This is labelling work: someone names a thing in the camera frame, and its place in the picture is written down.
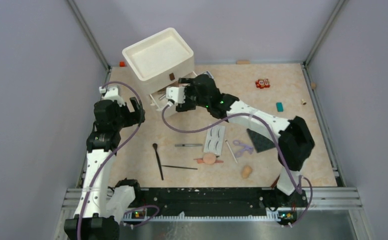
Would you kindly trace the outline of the white plastic drawer organizer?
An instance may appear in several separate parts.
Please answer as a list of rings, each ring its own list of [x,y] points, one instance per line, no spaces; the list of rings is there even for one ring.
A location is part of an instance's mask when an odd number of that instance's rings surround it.
[[[165,89],[194,72],[194,52],[173,27],[122,50],[126,64],[146,104],[156,115],[166,106]]]

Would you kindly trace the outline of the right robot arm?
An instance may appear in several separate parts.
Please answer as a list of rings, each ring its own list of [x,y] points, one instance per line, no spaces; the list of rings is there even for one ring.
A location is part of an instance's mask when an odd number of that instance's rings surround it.
[[[258,110],[238,97],[222,93],[207,74],[194,78],[180,78],[179,86],[166,89],[168,106],[186,112],[203,107],[218,120],[244,126],[271,140],[283,166],[277,182],[275,200],[288,206],[295,200],[295,193],[302,193],[301,170],[310,157],[315,142],[305,120],[299,116],[286,119]]]

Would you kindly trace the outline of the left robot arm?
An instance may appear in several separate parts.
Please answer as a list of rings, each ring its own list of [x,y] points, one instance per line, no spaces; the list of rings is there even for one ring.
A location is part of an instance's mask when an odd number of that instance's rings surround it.
[[[141,100],[131,97],[134,108],[125,103],[102,99],[94,104],[95,121],[86,140],[86,173],[78,206],[72,218],[64,222],[64,232],[70,240],[116,240],[123,206],[107,208],[106,197],[111,167],[117,152],[133,137],[121,141],[123,128],[145,121]]]

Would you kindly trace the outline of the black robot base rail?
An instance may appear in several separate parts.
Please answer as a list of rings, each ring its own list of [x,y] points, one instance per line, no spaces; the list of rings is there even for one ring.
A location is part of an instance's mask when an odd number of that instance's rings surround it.
[[[266,187],[139,188],[130,208],[158,206],[158,216],[244,217],[265,216],[267,211],[307,206],[307,197]]]

